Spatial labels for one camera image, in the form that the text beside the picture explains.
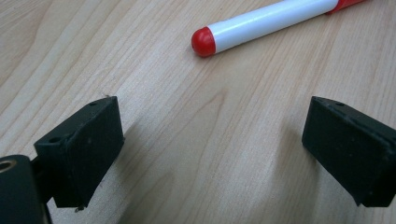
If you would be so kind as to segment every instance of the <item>black metal part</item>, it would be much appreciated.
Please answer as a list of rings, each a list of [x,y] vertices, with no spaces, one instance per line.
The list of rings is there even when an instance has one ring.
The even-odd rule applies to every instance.
[[[51,223],[26,156],[0,159],[0,223]]]
[[[314,96],[303,145],[357,205],[390,205],[396,193],[395,130],[348,105]]]
[[[117,97],[82,107],[35,142],[35,167],[46,176],[39,185],[51,186],[42,188],[43,200],[52,195],[58,207],[88,206],[123,143]]]

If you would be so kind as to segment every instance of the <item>hole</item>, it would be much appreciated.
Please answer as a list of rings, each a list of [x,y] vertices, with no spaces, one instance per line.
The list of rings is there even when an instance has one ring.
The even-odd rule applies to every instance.
[[[57,143],[59,141],[61,141],[62,138],[60,137],[53,137],[49,140],[50,143]]]
[[[11,169],[15,164],[17,164],[16,161],[0,161],[0,173]]]

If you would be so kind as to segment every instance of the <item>table surface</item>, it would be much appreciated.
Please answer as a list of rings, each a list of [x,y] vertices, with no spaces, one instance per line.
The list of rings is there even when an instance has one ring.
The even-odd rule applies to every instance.
[[[191,34],[275,0],[0,3],[0,156],[117,95],[125,145],[54,223],[395,223],[303,148],[311,96],[396,128],[396,4],[371,0],[202,59]]]

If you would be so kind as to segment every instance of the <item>marker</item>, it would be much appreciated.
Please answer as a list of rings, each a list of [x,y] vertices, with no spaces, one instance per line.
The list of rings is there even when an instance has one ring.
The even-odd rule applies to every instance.
[[[284,0],[219,21],[197,30],[191,38],[196,54],[208,57],[318,15],[332,14],[364,0]]]

